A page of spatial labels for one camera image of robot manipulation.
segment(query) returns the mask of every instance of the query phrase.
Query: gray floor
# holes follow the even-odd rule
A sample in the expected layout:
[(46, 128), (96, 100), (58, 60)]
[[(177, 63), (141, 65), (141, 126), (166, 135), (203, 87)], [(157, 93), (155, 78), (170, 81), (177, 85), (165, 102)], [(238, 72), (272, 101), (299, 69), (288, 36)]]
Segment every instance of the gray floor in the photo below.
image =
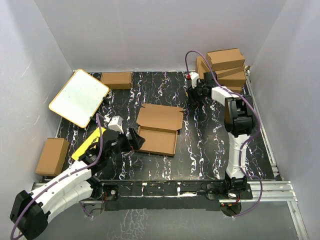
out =
[[(252, 204), (244, 203), (243, 209)], [(287, 202), (261, 202), (250, 214), (234, 220), (222, 212), (194, 209), (103, 212), (93, 221), (84, 216), (80, 206), (72, 206), (58, 215), (37, 240), (298, 239)]]

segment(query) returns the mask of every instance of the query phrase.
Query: cable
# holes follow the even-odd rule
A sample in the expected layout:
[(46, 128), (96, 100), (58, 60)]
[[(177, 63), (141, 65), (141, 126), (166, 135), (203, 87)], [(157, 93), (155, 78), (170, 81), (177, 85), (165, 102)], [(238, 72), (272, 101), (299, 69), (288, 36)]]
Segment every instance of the cable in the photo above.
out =
[[(250, 110), (252, 111), (255, 119), (256, 119), (256, 122), (257, 122), (257, 131), (255, 132), (254, 135), (250, 136), (246, 141), (243, 142), (243, 144), (241, 145), (240, 147), (240, 153), (239, 153), (239, 166), (241, 166), (241, 156), (242, 156), (242, 149), (244, 148), (244, 146), (250, 142), (252, 139), (256, 138), (259, 133), (260, 133), (260, 129), (261, 129), (261, 122), (260, 122), (260, 119), (259, 119), (259, 116), (258, 116), (258, 113), (254, 110), (254, 107), (251, 106), (251, 104), (244, 98), (244, 96), (242, 96), (241, 94), (237, 93), (237, 92), (232, 92), (231, 90), (229, 90), (228, 88), (225, 88), (223, 86), (221, 86), (221, 84), (218, 82), (217, 78), (215, 77), (214, 75), (214, 72), (212, 71), (211, 67), (210, 67), (210, 64), (208, 63), (207, 59), (198, 51), (195, 51), (195, 50), (190, 50), (188, 51), (186, 54), (185, 54), (185, 57), (184, 57), (184, 61), (185, 61), (185, 67), (186, 67), (186, 73), (189, 74), (189, 68), (188, 68), (188, 63), (187, 63), (187, 56), (189, 53), (196, 53), (196, 54), (199, 54), (204, 62), (206, 63), (206, 65), (208, 66), (208, 68), (210, 69), (210, 72), (211, 72), (211, 75), (213, 77), (213, 80), (215, 81), (215, 83), (221, 87), (223, 90), (225, 90), (227, 93), (229, 94), (233, 94), (233, 95), (237, 95), (238, 97), (240, 97), (245, 103), (246, 105), (250, 108)], [(235, 215), (234, 217), (239, 217), (239, 216), (242, 216), (250, 211), (252, 211), (253, 209), (255, 209), (258, 204), (260, 203), (260, 200), (261, 200), (261, 197), (262, 197), (262, 193), (263, 193), (263, 186), (262, 186), (262, 180), (260, 179), (260, 177), (256, 176), (256, 175), (248, 175), (242, 167), (240, 167), (242, 173), (247, 177), (247, 178), (255, 178), (255, 179), (258, 179), (259, 182), (260, 182), (260, 194), (259, 194), (259, 198), (258, 200), (256, 201), (256, 203), (251, 207), (249, 208), (248, 210), (244, 211), (244, 212), (241, 212), (237, 215)]]
[(100, 198), (102, 197), (103, 194), (104, 194), (104, 192), (102, 192), (101, 195), (98, 196), (97, 198), (92, 198), (92, 197), (89, 197), (89, 198), (90, 198), (91, 200), (98, 200), (98, 199), (100, 199)]
[(91, 215), (91, 212), (88, 212), (88, 210), (85, 208), (85, 206), (81, 203), (81, 201), (79, 201), (79, 204), (82, 208), (82, 210), (90, 217), (92, 218), (93, 216)]
[[(96, 160), (87, 165), (87, 166), (84, 166), (80, 169), (77, 169), (73, 172), (70, 173), (70, 175), (73, 175), (73, 174), (76, 174), (82, 170), (85, 170), (85, 169), (88, 169), (88, 168), (91, 168), (92, 166), (96, 165), (101, 157), (101, 154), (102, 154), (102, 149), (103, 149), (103, 136), (102, 136), (102, 127), (101, 127), (101, 124), (100, 124), (100, 119), (99, 119), (99, 114), (97, 113), (96, 114), (96, 121), (97, 121), (97, 124), (98, 124), (98, 127), (99, 127), (99, 131), (100, 131), (100, 149), (99, 149), (99, 153), (98, 153), (98, 156), (96, 158)], [(22, 217), (25, 215), (25, 213), (27, 212), (27, 210), (30, 208), (30, 206), (42, 195), (44, 194), (45, 192), (47, 192), (50, 188), (52, 188), (54, 185), (56, 185), (58, 182), (66, 179), (67, 177), (69, 177), (70, 175), (64, 175), (62, 176), (59, 180), (55, 181), (54, 183), (52, 183), (51, 185), (47, 186), (43, 191), (41, 191), (37, 196), (35, 196), (26, 206), (25, 208), (22, 210), (22, 212), (20, 213), (19, 217), (17, 218), (17, 220), (15, 221), (15, 224), (13, 226), (13, 229), (11, 231), (11, 235), (10, 235), (10, 239), (11, 240), (17, 240), (19, 238), (21, 238), (23, 235), (19, 235), (17, 237), (14, 237), (14, 234), (15, 234), (15, 231), (18, 227), (18, 224), (20, 223)]]
[(92, 210), (90, 211), (90, 214), (92, 214), (93, 211), (95, 211), (95, 210), (104, 210), (104, 208), (103, 208), (103, 207), (101, 207), (101, 208), (94, 208), (94, 209), (92, 209)]
[(231, 203), (231, 205), (236, 205), (240, 201), (240, 195), (241, 194), (239, 193), (238, 197), (236, 198), (236, 201)]

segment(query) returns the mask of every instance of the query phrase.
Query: cardboard box lid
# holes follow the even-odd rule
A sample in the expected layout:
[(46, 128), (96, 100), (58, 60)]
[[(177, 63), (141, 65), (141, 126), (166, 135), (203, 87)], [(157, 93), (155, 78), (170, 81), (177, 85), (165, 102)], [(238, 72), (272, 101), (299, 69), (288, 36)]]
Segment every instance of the cardboard box lid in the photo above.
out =
[(182, 107), (143, 103), (136, 122), (142, 127), (177, 131), (182, 128)]
[(103, 84), (128, 84), (132, 82), (132, 72), (104, 72), (101, 82)]
[(212, 64), (226, 63), (236, 60), (245, 61), (245, 57), (240, 52), (239, 48), (210, 51), (207, 54), (210, 57)]

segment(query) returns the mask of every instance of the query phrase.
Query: open cardboard box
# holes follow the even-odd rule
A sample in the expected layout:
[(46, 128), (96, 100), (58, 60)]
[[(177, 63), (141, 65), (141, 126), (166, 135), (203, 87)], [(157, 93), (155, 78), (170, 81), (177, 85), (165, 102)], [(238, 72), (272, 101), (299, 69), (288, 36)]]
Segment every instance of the open cardboard box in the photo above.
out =
[(136, 122), (138, 134), (145, 139), (140, 152), (173, 157), (178, 130), (183, 124), (183, 108), (143, 103)]

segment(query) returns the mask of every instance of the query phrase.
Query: stacked cardboard boxes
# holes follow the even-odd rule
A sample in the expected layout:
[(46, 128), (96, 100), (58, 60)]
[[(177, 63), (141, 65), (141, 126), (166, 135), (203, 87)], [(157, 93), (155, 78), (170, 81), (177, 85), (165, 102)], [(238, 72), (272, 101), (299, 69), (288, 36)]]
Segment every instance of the stacked cardboard boxes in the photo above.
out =
[(218, 82), (228, 87), (231, 91), (240, 93), (246, 83), (245, 57), (238, 48), (210, 51), (206, 54), (206, 62), (201, 56), (196, 58), (195, 71), (200, 79), (204, 79), (204, 73), (215, 71)]

